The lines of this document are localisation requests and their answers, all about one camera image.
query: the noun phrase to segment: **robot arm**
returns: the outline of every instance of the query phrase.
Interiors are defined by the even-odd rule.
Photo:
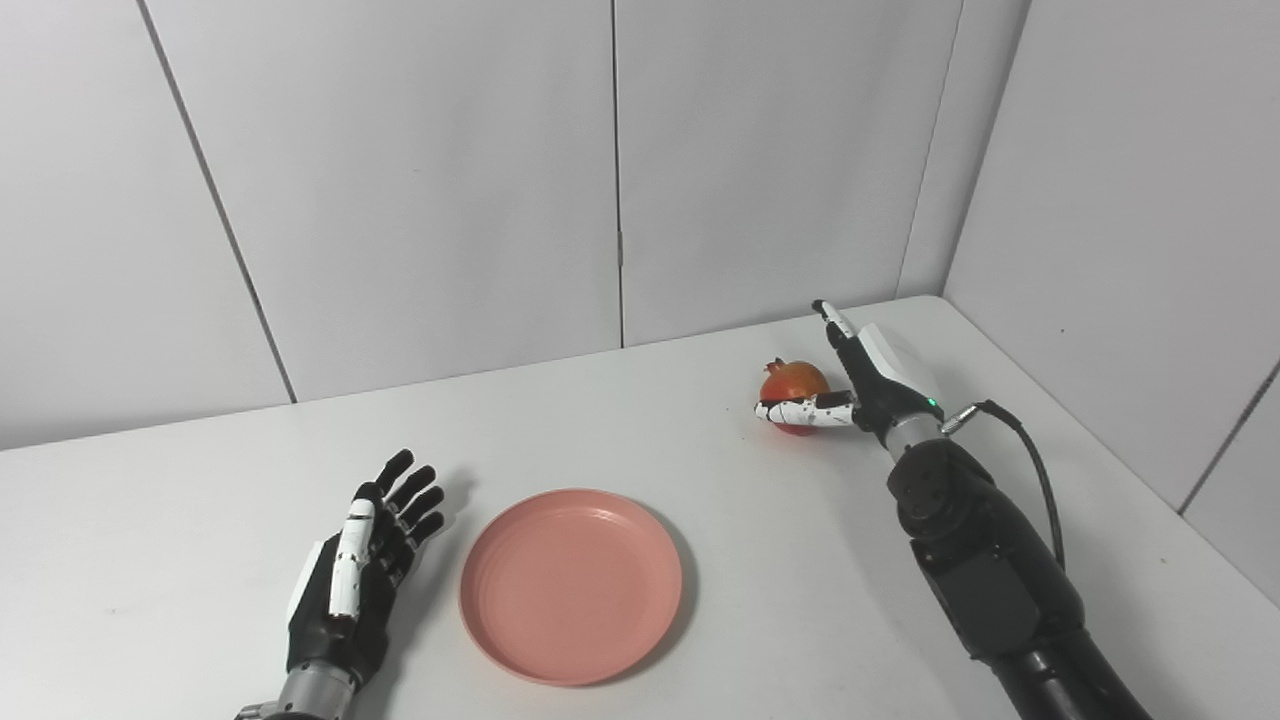
[[[312,548],[291,601],[284,687],[237,720],[342,720],[381,667],[396,591],[419,548],[444,525],[435,510],[444,492],[431,484],[430,465],[396,487],[412,464],[408,450],[392,457],[356,491],[342,530]]]
[[[876,434],[896,461],[888,489],[916,565],[965,650],[992,667],[1024,719],[1149,720],[1084,629],[1080,596],[1055,553],[948,437],[978,409],[1024,436],[1016,419],[987,401],[943,421],[932,373],[908,343],[876,325],[855,332],[824,301],[813,306],[852,393],[762,402],[756,415]],[[1052,512],[1047,487],[1046,500]]]

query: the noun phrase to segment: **plate rim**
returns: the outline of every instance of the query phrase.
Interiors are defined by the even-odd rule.
[[[671,557],[675,560],[675,568],[677,570],[676,571],[675,593],[673,593],[675,594],[675,602],[672,602],[669,616],[667,616],[667,618],[663,619],[663,630],[662,630],[662,633],[659,633],[655,637],[655,639],[653,641],[653,643],[648,648],[645,648],[645,651],[643,653],[640,653],[635,660],[631,660],[630,662],[627,662],[626,665],[622,665],[621,667],[611,669],[611,670],[608,670],[605,673],[602,673],[599,675],[593,675],[593,676],[590,676],[588,679],[575,679],[575,680],[557,680],[557,679],[553,679],[553,678],[543,678],[543,676],[538,676],[538,675],[530,675],[530,674],[522,673],[522,671],[517,670],[516,667],[512,667],[511,665],[507,665],[506,662],[503,662],[503,661],[498,660],[497,657],[494,657],[488,650],[485,650],[484,644],[476,638],[476,630],[475,630],[475,628],[472,628],[472,623],[468,620],[467,606],[466,606],[466,602],[463,600],[463,596],[466,594],[467,587],[468,587],[468,584],[466,582],[466,578],[467,578],[468,570],[472,568],[472,559],[475,557],[476,548],[480,546],[480,541],[484,539],[484,537],[493,530],[493,527],[499,520],[502,520],[504,516],[507,516],[508,514],[513,512],[515,510],[517,510],[518,507],[521,507],[524,505],[531,503],[531,502],[534,502],[536,500],[540,500],[540,498],[545,498],[547,496],[563,495],[563,493],[588,493],[588,495],[595,495],[595,496],[604,496],[604,497],[613,498],[616,501],[621,501],[621,502],[623,502],[626,505],[634,506],[644,516],[646,516],[650,520],[653,520],[654,525],[657,525],[657,528],[662,532],[660,533],[662,538],[666,541],[663,543],[663,546],[664,546],[666,550],[671,551]],[[539,492],[539,493],[531,495],[529,497],[525,497],[525,498],[522,498],[522,500],[512,503],[511,506],[506,507],[502,512],[498,512],[497,515],[494,515],[493,519],[490,519],[485,524],[485,527],[476,534],[475,539],[471,542],[471,548],[467,551],[467,557],[462,562],[462,571],[460,573],[460,577],[458,577],[457,602],[458,602],[458,615],[461,616],[462,626],[466,629],[467,637],[471,638],[471,643],[480,651],[481,655],[484,655],[490,662],[493,662],[498,667],[502,667],[503,670],[506,670],[507,673],[509,673],[512,675],[516,675],[517,678],[521,678],[524,680],[529,680],[531,683],[539,683],[539,684],[543,684],[543,685],[553,685],[553,687],[585,687],[585,685],[594,685],[596,683],[602,683],[602,682],[608,680],[611,678],[616,678],[616,676],[621,675],[622,673],[630,670],[631,667],[635,667],[640,661],[643,661],[645,657],[648,657],[649,653],[652,653],[654,651],[654,648],[657,648],[662,643],[662,639],[664,637],[667,637],[667,633],[671,632],[671,628],[672,628],[672,625],[676,621],[676,616],[680,614],[680,606],[681,606],[681,602],[684,601],[684,596],[685,596],[685,562],[680,557],[680,550],[676,547],[675,538],[671,537],[671,532],[662,523],[662,520],[659,520],[653,512],[650,512],[648,507],[645,507],[640,502],[636,502],[635,500],[631,500],[630,497],[626,497],[625,495],[620,495],[620,493],[609,492],[609,491],[603,491],[603,489],[596,489],[596,488],[566,487],[566,488],[549,489],[549,491]],[[479,618],[476,619],[476,623],[477,624],[480,623]]]

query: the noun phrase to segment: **red fruit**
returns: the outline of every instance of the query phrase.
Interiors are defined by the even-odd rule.
[[[795,400],[831,389],[827,378],[822,377],[822,370],[809,363],[783,363],[781,357],[777,357],[764,369],[769,377],[764,378],[764,384],[760,386],[760,400]],[[794,436],[806,436],[814,430],[814,428],[804,425],[774,427]]]

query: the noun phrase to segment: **white table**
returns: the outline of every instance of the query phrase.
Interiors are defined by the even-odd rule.
[[[989,396],[1021,416],[1055,480],[1089,628],[1155,717],[1274,712],[1280,610],[1088,430],[942,300],[849,318],[914,342],[945,406]],[[888,455],[854,432],[796,438],[753,416],[776,355],[847,387],[820,322],[801,318],[3,452],[5,715],[220,720],[273,697],[306,551],[403,446],[440,470],[454,519],[402,588],[357,720],[1014,717],[911,561]],[[566,397],[576,419],[548,416]],[[1043,528],[1016,437],[979,418],[957,439]],[[481,527],[567,486],[655,509],[687,570],[673,642],[581,689],[489,664],[456,600]],[[122,557],[136,570],[114,571]]]

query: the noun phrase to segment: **pink plate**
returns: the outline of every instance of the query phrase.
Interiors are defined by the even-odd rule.
[[[658,644],[680,587],[680,556],[653,515],[617,495],[561,489],[489,523],[458,600],[490,660],[538,683],[585,685]]]

